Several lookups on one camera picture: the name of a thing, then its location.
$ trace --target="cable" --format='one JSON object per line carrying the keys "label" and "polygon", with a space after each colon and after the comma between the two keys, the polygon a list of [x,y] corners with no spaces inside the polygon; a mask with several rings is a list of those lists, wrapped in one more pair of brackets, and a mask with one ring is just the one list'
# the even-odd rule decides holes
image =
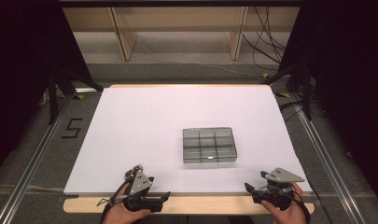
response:
{"label": "cable", "polygon": [[299,114],[299,112],[302,112],[302,109],[294,112],[294,114],[292,114],[290,117],[288,117],[287,119],[285,119],[285,123],[288,122],[291,118],[293,118],[295,115]]}
{"label": "cable", "polygon": [[119,195],[119,191],[122,190],[122,188],[124,188],[124,186],[126,184],[128,184],[128,182],[129,182],[128,180],[125,180],[124,183],[122,183],[119,186],[119,188],[117,189],[117,191],[113,194],[113,196],[109,200],[103,198],[103,199],[101,199],[101,201],[98,202],[98,204],[96,206],[99,206],[99,205],[101,205],[103,203],[108,203],[110,206],[113,206],[116,197]]}
{"label": "cable", "polygon": [[[269,7],[266,7],[266,20],[265,22],[263,22],[263,19],[261,18],[261,16],[259,15],[259,12],[258,12],[258,9],[255,7],[255,10],[256,10],[256,13],[258,15],[258,18],[259,18],[259,21],[261,23],[261,26],[262,26],[262,31],[259,35],[258,32],[256,32],[256,34],[259,36],[259,39],[258,41],[256,42],[256,45],[258,44],[259,40],[261,39],[262,41],[264,41],[264,43],[270,45],[273,47],[273,52],[275,53],[275,56],[277,58],[277,61],[278,63],[280,63],[280,60],[282,59],[282,55],[281,53],[278,51],[278,49],[281,49],[281,50],[285,50],[285,46],[283,46],[282,44],[280,44],[278,41],[276,41],[273,36],[271,35],[271,26],[270,26],[270,19],[269,19],[269,15],[270,15],[270,8]],[[267,41],[265,41],[263,38],[262,38],[262,34],[263,33],[266,33],[266,35],[269,37],[271,43],[268,43]]]}
{"label": "cable", "polygon": [[310,222],[311,222],[311,214],[310,214],[310,212],[308,211],[308,208],[305,206],[305,204],[304,204],[304,200],[302,199],[302,196],[300,196],[299,193],[297,193],[295,190],[293,190],[293,192],[294,192],[296,195],[299,196],[300,201],[297,200],[297,199],[295,199],[294,197],[291,197],[288,193],[283,192],[282,189],[280,189],[280,188],[278,188],[278,187],[276,187],[276,186],[269,186],[269,185],[264,186],[264,187],[262,187],[262,188],[260,188],[260,189],[258,190],[258,193],[259,193],[259,195],[263,195],[263,194],[269,192],[270,189],[275,189],[276,191],[279,192],[280,195],[283,195],[284,197],[289,198],[292,202],[295,202],[295,203],[300,207],[300,209],[302,210],[302,212],[304,213],[304,216],[305,216],[305,222],[306,222],[306,223],[310,223]]}
{"label": "cable", "polygon": [[[15,188],[15,185],[0,185],[0,191],[12,191],[14,190],[14,188]],[[33,192],[33,193],[38,193],[38,192],[62,193],[63,189],[45,188],[45,187],[30,185],[27,187],[26,191]]]}
{"label": "cable", "polygon": [[273,60],[274,62],[276,63],[279,63],[278,60],[276,60],[275,58],[271,57],[269,54],[267,54],[266,52],[262,51],[261,49],[259,49],[258,47],[254,46],[252,43],[250,43],[247,39],[246,39],[246,36],[243,35],[243,38],[244,40],[255,50],[259,51],[260,53],[262,53],[264,56],[266,56],[267,58]]}
{"label": "cable", "polygon": [[[157,63],[179,63],[179,62],[172,62],[172,61],[160,61],[156,57],[154,57],[153,52],[151,52],[148,48],[146,48],[138,40],[136,40],[136,43],[138,43],[145,51],[147,51],[151,55],[151,57],[154,59],[154,61],[157,62]],[[220,67],[220,66],[209,65],[209,64],[203,64],[203,63],[179,63],[179,64],[196,64],[196,65],[199,65],[199,66],[202,66],[202,67],[216,68],[216,69],[221,69],[223,71],[234,73],[234,74],[250,76],[250,77],[253,77],[253,78],[259,79],[259,80],[265,80],[266,79],[266,78],[262,78],[262,77],[255,77],[254,75],[249,74],[249,73],[232,71],[232,70],[227,69],[227,68],[223,68],[223,67]]]}
{"label": "cable", "polygon": [[264,69],[264,70],[271,70],[271,71],[278,71],[278,69],[274,69],[274,68],[266,68],[266,67],[262,67],[260,65],[258,65],[256,63],[256,60],[255,60],[255,50],[253,49],[253,52],[252,52],[252,59],[253,59],[253,63],[255,64],[255,66],[261,68],[261,69]]}
{"label": "cable", "polygon": [[[310,107],[311,109],[319,109],[319,108],[322,108],[320,106],[312,106]],[[316,114],[314,111],[311,111],[311,114],[319,117],[319,118],[327,118],[328,116],[327,115],[320,115],[320,114]]]}
{"label": "cable", "polygon": [[320,205],[322,206],[322,209],[323,209],[323,211],[325,212],[326,217],[327,217],[328,220],[329,220],[329,223],[330,223],[330,224],[333,224],[333,221],[331,220],[331,217],[330,217],[330,214],[329,214],[329,212],[328,212],[328,209],[326,209],[326,206],[322,203],[322,200],[320,199],[320,196],[319,196],[319,194],[317,193],[317,191],[316,191],[316,189],[314,188],[314,186],[313,186],[313,184],[311,183],[311,181],[308,180],[308,184],[310,185],[311,189],[313,190],[313,192],[314,192],[316,198],[319,200]]}
{"label": "cable", "polygon": [[294,102],[286,103],[284,105],[280,105],[279,106],[279,110],[282,112],[288,106],[291,106],[291,105],[300,105],[300,104],[302,104],[302,102],[303,102],[303,100],[300,100],[300,101],[294,101]]}

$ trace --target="clear plastic box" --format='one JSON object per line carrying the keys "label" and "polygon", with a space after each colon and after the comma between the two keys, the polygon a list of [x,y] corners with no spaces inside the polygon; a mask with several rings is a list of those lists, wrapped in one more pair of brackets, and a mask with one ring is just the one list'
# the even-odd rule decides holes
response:
{"label": "clear plastic box", "polygon": [[183,130],[183,162],[236,161],[237,151],[231,128]]}

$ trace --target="white table surface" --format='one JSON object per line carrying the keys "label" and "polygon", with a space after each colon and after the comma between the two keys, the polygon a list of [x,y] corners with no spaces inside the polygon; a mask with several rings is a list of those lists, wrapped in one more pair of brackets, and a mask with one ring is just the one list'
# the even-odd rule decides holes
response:
{"label": "white table surface", "polygon": [[[184,164],[187,128],[231,127],[235,162]],[[106,88],[64,189],[114,193],[142,164],[150,192],[244,193],[267,184],[260,171],[284,168],[305,178],[271,88],[266,85],[160,85]],[[300,183],[312,191],[308,183]]]}

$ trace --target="human hand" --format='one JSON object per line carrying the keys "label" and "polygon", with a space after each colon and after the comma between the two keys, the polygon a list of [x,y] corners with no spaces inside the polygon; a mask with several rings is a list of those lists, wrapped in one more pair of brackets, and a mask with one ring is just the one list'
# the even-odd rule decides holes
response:
{"label": "human hand", "polygon": [[[294,194],[294,198],[301,202],[302,189],[296,183],[291,183],[294,190],[297,192]],[[300,206],[294,201],[291,202],[290,207],[284,211],[279,210],[272,203],[265,200],[261,201],[261,204],[275,217],[273,224],[305,224],[305,215],[302,212]]]}
{"label": "human hand", "polygon": [[[129,184],[126,184],[120,191],[119,195],[123,195]],[[140,218],[150,215],[150,210],[143,209],[137,212],[131,212],[125,208],[123,203],[115,203],[107,212],[103,224],[131,224]]]}

